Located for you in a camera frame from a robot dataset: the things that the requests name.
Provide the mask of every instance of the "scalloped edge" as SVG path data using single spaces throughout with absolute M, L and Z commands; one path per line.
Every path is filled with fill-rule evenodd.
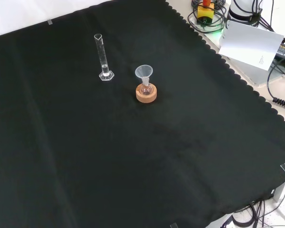
M 187 20 L 184 19 L 184 17 L 177 12 L 176 9 L 174 9 L 166 0 L 158 0 L 159 2 L 162 2 L 164 5 L 166 5 L 167 8 L 171 9 L 174 14 L 177 16 L 178 20 L 181 20 L 183 23 L 185 23 L 187 25 L 187 27 L 189 29 L 191 29 L 202 41 L 202 43 L 205 45 L 205 47 L 207 49 L 209 49 L 213 54 L 219 56 L 220 60 L 223 62 L 223 64 L 225 65 L 226 68 L 228 68 L 228 70 L 230 72 L 232 72 L 233 75 L 236 76 L 236 78 L 239 80 L 240 83 L 245 84 L 245 86 L 247 87 L 247 89 L 251 90 L 252 92 L 257 96 L 257 99 L 259 99 L 261 101 L 261 103 L 264 103 L 264 107 L 268 109 L 268 111 L 272 112 L 273 114 L 275 114 L 278 118 L 277 121 L 281 121 L 282 124 L 285 125 L 285 119 L 282 115 L 280 115 L 278 113 L 278 110 L 276 110 L 275 108 L 272 107 L 272 104 L 269 103 L 266 98 L 264 98 L 263 96 L 260 96 L 260 93 L 256 90 L 254 90 L 254 88 L 250 85 L 247 84 L 247 81 L 242 79 L 241 75 L 236 74 L 235 70 L 230 68 L 230 65 L 228 63 L 226 63 L 226 60 L 222 58 L 222 56 L 220 54 L 218 54 L 214 49 L 211 48 L 211 46 L 209 44 L 207 44 L 206 40 L 204 40 L 204 38 L 197 32 L 194 30 L 194 28 L 191 27 L 191 25 L 187 22 Z

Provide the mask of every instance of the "coiled cord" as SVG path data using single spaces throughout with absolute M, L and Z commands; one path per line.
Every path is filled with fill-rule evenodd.
M 213 0 L 211 3 L 214 3 L 214 9 L 207 7 L 207 6 L 203 6 L 202 3 L 200 2 L 200 0 L 192 0 L 191 1 L 191 5 L 193 7 L 193 12 L 188 15 L 188 22 L 195 30 L 197 30 L 200 33 L 204 33 L 204 34 L 214 33 L 214 32 L 221 31 L 224 28 L 224 25 L 226 22 L 225 13 L 227 12 L 227 9 L 224 7 L 226 0 Z M 198 10 L 199 6 L 202 6 L 204 8 L 207 8 L 207 9 L 214 11 L 214 14 L 218 15 L 218 19 L 214 22 L 211 22 L 211 23 L 206 23 L 204 21 L 199 20 L 197 15 L 196 15 L 196 11 Z M 220 27 L 220 28 L 212 30 L 212 31 L 201 30 L 201 28 L 197 27 L 195 24 L 193 24 L 191 22 L 191 20 L 190 20 L 191 15 L 193 15 L 195 17 L 196 22 L 201 23 L 202 28 L 204 28 L 204 27 Z
M 261 211 L 261 205 L 262 205 L 262 202 L 260 202 L 260 204 L 258 205 L 257 211 L 256 211 L 254 206 L 252 204 L 249 204 L 249 208 L 252 211 L 252 217 L 251 217 L 251 220 L 249 220 L 248 222 L 238 222 L 235 220 L 234 216 L 232 216 L 232 221 L 234 225 L 236 225 L 237 227 L 246 228 L 246 227 L 250 227 L 253 224 L 253 228 L 256 228 L 256 225 L 258 223 L 259 213 Z
M 274 97 L 273 102 L 285 107 L 285 100 Z

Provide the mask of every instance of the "clear plastic funnel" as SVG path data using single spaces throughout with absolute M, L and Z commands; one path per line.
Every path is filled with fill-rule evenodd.
M 153 93 L 153 87 L 149 83 L 149 77 L 153 74 L 153 68 L 149 65 L 142 65 L 135 70 L 137 77 L 142 79 L 142 85 L 139 92 L 142 95 L 150 95 Z

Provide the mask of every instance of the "white paper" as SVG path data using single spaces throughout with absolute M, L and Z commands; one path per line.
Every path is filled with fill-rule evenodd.
M 280 34 L 229 20 L 227 29 L 224 28 L 219 53 L 268 70 L 282 40 Z

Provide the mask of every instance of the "white backdrop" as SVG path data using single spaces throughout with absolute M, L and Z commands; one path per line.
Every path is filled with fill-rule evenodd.
M 108 0 L 0 0 L 0 35 Z

